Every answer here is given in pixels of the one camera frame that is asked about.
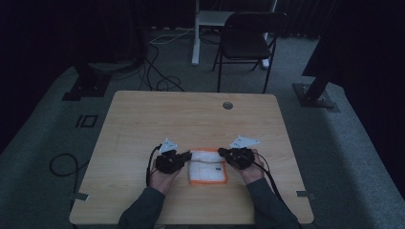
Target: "chair leg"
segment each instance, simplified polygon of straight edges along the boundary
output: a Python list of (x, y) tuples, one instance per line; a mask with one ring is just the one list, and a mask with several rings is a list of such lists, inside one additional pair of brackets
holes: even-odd
[(268, 84), (268, 80), (270, 77), (270, 71), (271, 71), (271, 66), (273, 63), (273, 55), (270, 57), (270, 62), (268, 63), (268, 69), (267, 69), (267, 73), (266, 73), (266, 81), (265, 81), (265, 86), (263, 87), (263, 94), (266, 93), (266, 89), (267, 89), (267, 84)]
[(212, 71), (215, 71), (215, 66), (217, 65), (217, 61), (218, 61), (218, 55), (220, 54), (220, 47), (218, 47), (217, 50), (217, 55), (215, 55), (215, 61), (214, 61), (214, 66), (212, 67)]
[(256, 69), (256, 67), (259, 65), (260, 61), (261, 61), (261, 60), (257, 60), (256, 64), (254, 65), (254, 67), (253, 67), (253, 69), (252, 69), (252, 71), (254, 71), (254, 70)]
[(220, 69), (218, 70), (217, 93), (221, 90), (221, 74), (223, 71), (223, 54), (220, 53)]

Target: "wire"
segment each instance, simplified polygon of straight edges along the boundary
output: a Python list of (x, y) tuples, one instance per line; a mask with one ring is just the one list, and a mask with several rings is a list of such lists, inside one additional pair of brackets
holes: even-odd
[[(61, 158), (61, 157), (63, 157), (63, 156), (68, 156), (68, 157), (70, 157), (70, 158), (74, 161), (74, 163), (75, 163), (75, 170), (74, 170), (74, 171), (69, 172), (69, 173), (66, 173), (66, 174), (62, 174), (62, 173), (58, 173), (58, 172), (53, 168), (54, 162), (55, 162), (58, 158)], [(78, 166), (77, 159), (76, 159), (75, 156), (73, 156), (73, 155), (71, 155), (71, 154), (61, 154), (61, 155), (55, 156), (55, 157), (50, 161), (49, 168), (50, 168), (51, 173), (52, 173), (53, 175), (57, 176), (57, 177), (68, 177), (68, 176), (70, 176), (70, 175), (75, 175), (75, 184), (74, 184), (74, 189), (73, 189), (73, 191), (72, 191), (72, 193), (75, 194), (75, 193), (77, 192), (76, 189), (77, 189), (77, 184), (78, 184), (78, 172), (79, 172), (80, 170), (82, 170), (85, 166), (87, 166), (87, 165), (89, 164), (89, 162), (90, 162), (90, 160), (88, 160), (86, 163), (84, 163), (83, 165), (81, 165), (81, 166), (79, 167), (79, 166)], [(74, 204), (75, 204), (75, 199), (73, 198), (73, 199), (71, 199), (71, 211), (72, 211), (72, 209), (74, 208)]]
[[(149, 41), (149, 44), (151, 44), (151, 45), (166, 45), (166, 44), (169, 44), (170, 42), (172, 42), (172, 41), (174, 41), (174, 40), (176, 40), (176, 39), (178, 39), (178, 38), (180, 38), (180, 37), (182, 37), (182, 36), (187, 35), (187, 34), (188, 34), (189, 32), (191, 32), (193, 29), (194, 29), (194, 27), (191, 28), (191, 29), (188, 29), (186, 32), (181, 33), (181, 34), (165, 34), (165, 35), (158, 36), (158, 37), (156, 37), (155, 39)], [(166, 42), (161, 42), (161, 43), (155, 42), (156, 40), (161, 39), (161, 38), (163, 38), (163, 37), (172, 37), (172, 36), (174, 36), (174, 38), (172, 38), (172, 39), (170, 39), (170, 40), (168, 40), (168, 41), (166, 41)]]
[[(279, 192), (278, 189), (277, 189), (276, 182), (274, 181), (274, 178), (273, 178), (273, 176), (272, 176), (271, 173), (270, 173), (270, 169), (269, 169), (269, 167), (268, 167), (268, 163), (267, 163), (266, 159), (265, 159), (263, 156), (261, 156), (260, 154), (258, 154), (258, 153), (253, 153), (253, 154), (258, 155), (260, 158), (262, 158), (262, 159), (265, 161), (266, 166), (267, 166), (267, 169), (265, 169), (262, 165), (258, 164), (256, 161), (252, 161), (251, 159), (247, 158), (246, 156), (243, 156), (243, 155), (238, 155), (238, 156), (240, 156), (240, 157), (242, 157), (242, 158), (244, 158), (244, 159), (246, 159), (246, 160), (252, 162), (254, 165), (256, 165), (257, 167), (259, 167), (260, 169), (262, 169), (262, 170), (266, 173), (268, 179), (270, 180), (271, 187), (273, 188), (274, 194), (276, 195), (276, 197), (277, 197), (277, 198), (287, 207), (287, 209), (289, 210), (288, 206), (287, 206), (286, 203), (284, 202), (283, 198), (282, 198), (281, 195), (280, 195), (280, 192)], [(299, 228), (303, 228), (302, 225), (301, 225), (299, 222), (298, 222), (298, 226), (299, 226)]]
[[(155, 55), (155, 57), (153, 58), (152, 61), (149, 61), (147, 58), (145, 59), (145, 61), (149, 64), (149, 67), (148, 67), (148, 70), (146, 72), (146, 81), (145, 80), (143, 80), (143, 81), (145, 81), (145, 84), (149, 87), (149, 90), (150, 91), (169, 91), (171, 89), (178, 88), (182, 92), (184, 92), (184, 89), (180, 86), (181, 80), (178, 77), (176, 77), (176, 76), (165, 76), (155, 67), (154, 63), (155, 63), (156, 59), (159, 56), (159, 48), (152, 45), (152, 44), (150, 44), (150, 46), (152, 48), (154, 48), (157, 53), (156, 53), (156, 55)], [(150, 81), (150, 72), (151, 72), (152, 69), (154, 69), (156, 71), (156, 73), (158, 73), (158, 75), (162, 78), (161, 80), (158, 81), (156, 87), (153, 87), (152, 84), (151, 84), (151, 81)], [(166, 85), (165, 89), (161, 88), (161, 84), (163, 84), (163, 83)]]
[(159, 146), (155, 147), (153, 149), (153, 151), (151, 152), (151, 155), (149, 156), (149, 163), (148, 163), (148, 167), (146, 168), (146, 186), (149, 186), (150, 180), (151, 180), (151, 175), (156, 172), (156, 170), (155, 170), (151, 173), (151, 164), (152, 164), (153, 154), (155, 153), (156, 150), (158, 150), (160, 148), (160, 146), (161, 146), (161, 144)]
[(138, 91), (140, 91), (140, 88), (142, 88), (143, 78), (145, 77), (145, 74), (146, 74), (146, 67), (145, 67), (144, 63), (142, 64), (142, 69), (143, 69), (143, 74), (140, 74), (140, 72), (138, 73), (139, 81), (140, 81)]
[(151, 175), (153, 175), (158, 169), (155, 169), (154, 171), (152, 171)]

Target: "table leg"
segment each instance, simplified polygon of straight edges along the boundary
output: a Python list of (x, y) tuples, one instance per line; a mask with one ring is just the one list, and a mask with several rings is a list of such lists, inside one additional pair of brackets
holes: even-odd
[(199, 65), (200, 58), (200, 0), (196, 0), (196, 18), (195, 18), (195, 27), (194, 27), (194, 48), (193, 48), (193, 58), (191, 60), (192, 65)]

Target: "wooden table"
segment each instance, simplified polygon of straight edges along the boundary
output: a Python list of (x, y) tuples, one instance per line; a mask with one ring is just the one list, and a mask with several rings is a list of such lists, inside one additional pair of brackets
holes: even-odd
[[(231, 102), (233, 108), (223, 108)], [(309, 200), (277, 99), (270, 94), (117, 92), (104, 121), (70, 220), (117, 224), (145, 187), (151, 151), (167, 137), (178, 152), (225, 147), (242, 135), (269, 163), (277, 187), (301, 223), (311, 223)], [(158, 224), (251, 224), (253, 205), (242, 178), (227, 166), (226, 184), (192, 186), (188, 163), (174, 181)]]

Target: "person's arm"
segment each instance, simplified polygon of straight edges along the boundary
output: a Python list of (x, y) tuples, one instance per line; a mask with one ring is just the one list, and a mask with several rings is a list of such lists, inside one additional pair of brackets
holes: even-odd
[(125, 210), (119, 218), (119, 229), (152, 229), (160, 216), (165, 195), (180, 170), (173, 174), (156, 171), (151, 175), (150, 186)]
[[(263, 167), (256, 150), (255, 162)], [(254, 205), (256, 228), (299, 228), (299, 222), (270, 189), (264, 171), (252, 164), (244, 170), (235, 170), (242, 176)]]

